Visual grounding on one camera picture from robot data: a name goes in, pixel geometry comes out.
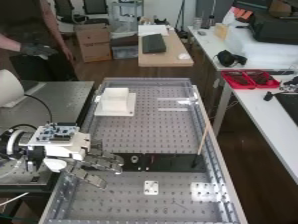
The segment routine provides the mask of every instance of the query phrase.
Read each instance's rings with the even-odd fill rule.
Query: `white foam block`
[[[101,96],[103,111],[128,111],[128,88],[107,88]]]

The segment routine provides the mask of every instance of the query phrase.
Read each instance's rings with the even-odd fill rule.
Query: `desk leg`
[[[189,54],[192,54],[192,50],[193,50],[193,44],[192,44],[192,33],[190,31],[188,32],[188,45],[189,45]]]
[[[229,84],[225,83],[225,87],[224,87],[224,91],[222,91],[222,95],[221,95],[221,101],[220,101],[220,105],[218,105],[218,109],[217,109],[216,120],[213,123],[213,131],[214,131],[216,136],[220,133],[221,124],[222,124],[222,120],[225,117],[226,108],[228,108],[228,104],[229,104],[229,100],[230,100],[230,95],[232,95],[232,89],[230,89]]]

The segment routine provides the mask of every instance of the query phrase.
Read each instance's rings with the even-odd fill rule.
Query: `white wall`
[[[176,25],[182,0],[145,0],[145,16],[152,18],[157,15],[158,19],[165,18],[170,25]],[[185,30],[192,25],[196,15],[196,0],[185,1]]]
[[[55,11],[53,0],[48,0],[48,2],[51,3],[52,9]],[[153,16],[156,15],[160,20],[164,20],[166,18],[170,25],[174,26],[178,18],[182,0],[144,0],[144,2],[145,2],[144,4],[145,17],[153,18]],[[77,14],[84,14],[83,0],[72,0],[72,4],[75,7],[75,12]],[[196,0],[185,0],[185,25],[184,25],[185,30],[186,27],[193,23],[194,15],[196,15]],[[107,15],[89,16],[89,17],[107,17]],[[63,32],[71,32],[72,26],[60,23],[60,30]]]

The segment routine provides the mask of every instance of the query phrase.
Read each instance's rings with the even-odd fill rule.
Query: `wooden floor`
[[[80,80],[99,85],[105,77],[186,77],[208,103],[213,69],[198,50],[194,67],[162,69],[140,68],[136,59],[84,64],[77,47],[72,50]],[[9,68],[2,55],[0,69]],[[298,186],[240,105],[226,113],[218,142],[249,223],[298,224]]]

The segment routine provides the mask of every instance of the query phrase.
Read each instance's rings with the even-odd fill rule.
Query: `chair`
[[[107,0],[84,0],[85,14],[108,14]]]
[[[73,14],[75,8],[71,0],[55,0],[55,8],[56,17],[64,23],[80,24],[89,19],[88,16]]]

